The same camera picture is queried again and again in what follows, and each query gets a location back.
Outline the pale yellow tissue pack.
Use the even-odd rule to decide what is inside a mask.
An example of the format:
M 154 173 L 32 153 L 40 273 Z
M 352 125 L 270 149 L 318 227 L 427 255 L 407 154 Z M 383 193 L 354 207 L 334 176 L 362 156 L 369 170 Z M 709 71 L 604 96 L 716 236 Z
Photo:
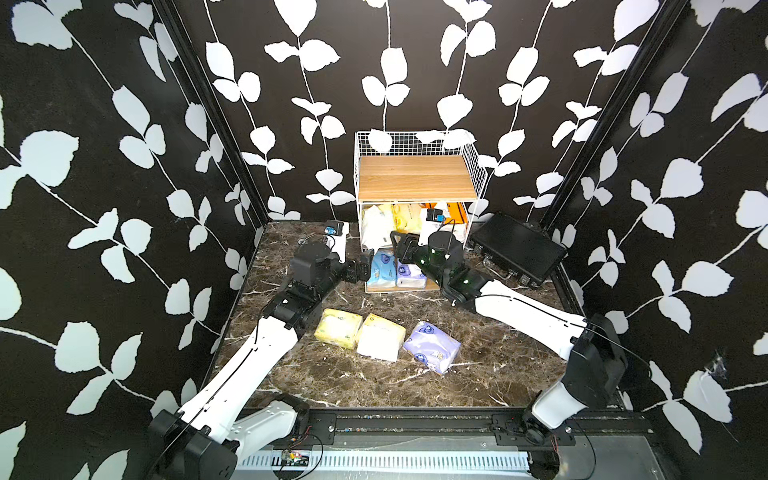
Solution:
M 391 246 L 390 234 L 395 230 L 392 205 L 377 204 L 366 208 L 362 217 L 361 245 L 374 251 Z

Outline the light yellow tissue pack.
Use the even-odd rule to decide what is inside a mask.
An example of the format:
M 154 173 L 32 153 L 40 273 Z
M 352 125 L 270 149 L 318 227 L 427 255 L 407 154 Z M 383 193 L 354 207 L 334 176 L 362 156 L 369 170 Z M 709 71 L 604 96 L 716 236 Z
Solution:
M 314 332 L 316 340 L 354 350 L 357 347 L 363 317 L 356 313 L 326 308 Z

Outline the orange-yellow tissue pack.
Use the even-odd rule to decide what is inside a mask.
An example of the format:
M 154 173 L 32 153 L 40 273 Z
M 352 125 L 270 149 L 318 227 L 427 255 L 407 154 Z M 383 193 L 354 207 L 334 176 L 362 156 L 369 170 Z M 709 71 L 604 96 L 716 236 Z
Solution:
M 405 341 L 406 329 L 386 318 L 369 314 L 359 330 L 357 353 L 373 359 L 396 362 Z

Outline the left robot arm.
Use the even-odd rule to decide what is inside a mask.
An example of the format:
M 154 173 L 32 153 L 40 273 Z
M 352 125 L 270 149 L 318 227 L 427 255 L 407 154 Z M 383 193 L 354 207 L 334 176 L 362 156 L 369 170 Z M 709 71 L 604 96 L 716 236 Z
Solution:
M 253 332 L 210 382 L 175 412 L 149 426 L 154 460 L 149 479 L 228 479 L 239 460 L 307 423 L 307 406 L 280 395 L 261 410 L 241 413 L 273 367 L 298 343 L 340 282 L 367 282 L 374 252 L 344 260 L 323 242 L 302 245 L 289 277 L 261 311 Z

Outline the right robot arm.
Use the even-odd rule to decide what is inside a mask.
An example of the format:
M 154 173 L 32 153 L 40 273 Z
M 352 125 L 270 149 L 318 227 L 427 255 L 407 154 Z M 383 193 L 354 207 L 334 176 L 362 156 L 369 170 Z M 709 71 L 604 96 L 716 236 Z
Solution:
M 550 307 L 467 266 L 462 245 L 447 230 L 432 233 L 425 245 L 415 234 L 393 231 L 390 239 L 396 259 L 418 267 L 454 306 L 504 323 L 566 361 L 561 378 L 522 414 L 520 430 L 531 443 L 541 444 L 585 409 L 608 405 L 628 366 L 611 321 Z

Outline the yellow tissue pack middle shelf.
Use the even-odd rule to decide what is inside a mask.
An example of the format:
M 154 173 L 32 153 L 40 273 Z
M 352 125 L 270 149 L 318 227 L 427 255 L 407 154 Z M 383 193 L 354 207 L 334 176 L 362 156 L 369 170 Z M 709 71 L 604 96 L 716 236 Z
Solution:
M 392 205 L 394 230 L 400 233 L 420 234 L 423 220 L 419 203 L 397 203 Z

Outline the blue tissue pack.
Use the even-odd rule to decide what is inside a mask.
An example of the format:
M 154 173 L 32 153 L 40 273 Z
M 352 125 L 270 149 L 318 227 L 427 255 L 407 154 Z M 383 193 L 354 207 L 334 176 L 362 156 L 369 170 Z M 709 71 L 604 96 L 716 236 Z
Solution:
M 371 264 L 371 276 L 366 283 L 368 288 L 393 288 L 396 286 L 396 258 L 386 250 L 377 251 Z

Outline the purple tissue pack bottom shelf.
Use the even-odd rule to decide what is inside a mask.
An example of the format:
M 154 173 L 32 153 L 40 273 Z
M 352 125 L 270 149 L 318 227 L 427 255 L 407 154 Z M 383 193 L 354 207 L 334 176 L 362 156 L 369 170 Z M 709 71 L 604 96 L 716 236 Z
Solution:
M 427 277 L 417 265 L 397 262 L 396 286 L 398 288 L 423 289 L 427 284 Z

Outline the orange tissue pack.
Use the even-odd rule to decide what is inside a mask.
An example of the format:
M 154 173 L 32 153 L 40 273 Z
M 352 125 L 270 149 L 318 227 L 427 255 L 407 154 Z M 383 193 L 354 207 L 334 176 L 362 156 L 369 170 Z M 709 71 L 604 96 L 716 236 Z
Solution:
M 465 206 L 461 202 L 437 202 L 422 204 L 422 208 L 442 209 L 445 221 L 439 230 L 452 233 L 456 239 L 464 243 L 469 227 L 469 218 Z

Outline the black carrying case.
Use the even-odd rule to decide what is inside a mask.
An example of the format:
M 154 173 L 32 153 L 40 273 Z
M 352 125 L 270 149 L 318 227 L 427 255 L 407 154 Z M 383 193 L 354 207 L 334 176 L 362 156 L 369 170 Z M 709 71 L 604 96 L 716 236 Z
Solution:
M 541 230 L 504 213 L 494 214 L 473 231 L 469 245 L 531 288 L 539 288 L 567 255 L 564 246 Z

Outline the small circuit board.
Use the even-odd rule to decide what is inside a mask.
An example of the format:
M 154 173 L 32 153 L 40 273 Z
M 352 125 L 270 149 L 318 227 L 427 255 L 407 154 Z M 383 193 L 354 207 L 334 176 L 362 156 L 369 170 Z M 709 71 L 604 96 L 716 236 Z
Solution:
M 284 450 L 279 457 L 280 470 L 289 467 L 306 468 L 310 464 L 310 456 L 298 450 Z

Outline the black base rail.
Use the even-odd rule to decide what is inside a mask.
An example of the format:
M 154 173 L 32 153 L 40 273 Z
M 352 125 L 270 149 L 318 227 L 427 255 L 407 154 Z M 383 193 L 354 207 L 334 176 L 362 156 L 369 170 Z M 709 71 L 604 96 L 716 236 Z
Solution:
M 523 426 L 522 408 L 310 408 L 299 418 L 326 445 L 339 446 L 343 435 L 490 436 L 498 446 L 548 449 L 574 446 L 583 434 L 649 436 L 650 422 L 639 413 L 586 410 L 549 434 L 532 434 Z

